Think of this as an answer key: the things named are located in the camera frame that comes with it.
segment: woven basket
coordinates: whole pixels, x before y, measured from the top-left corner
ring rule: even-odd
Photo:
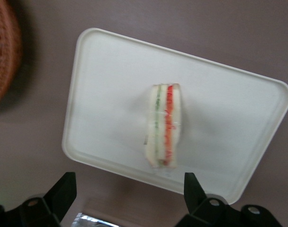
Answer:
[[[0,100],[8,90],[22,57],[21,31],[15,14],[0,0]]]

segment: white tray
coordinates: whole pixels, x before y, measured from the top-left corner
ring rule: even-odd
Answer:
[[[154,173],[144,157],[153,84],[179,83],[178,167]],[[229,204],[242,195],[288,110],[284,82],[97,28],[77,42],[63,135],[72,160],[183,193],[193,172]]]

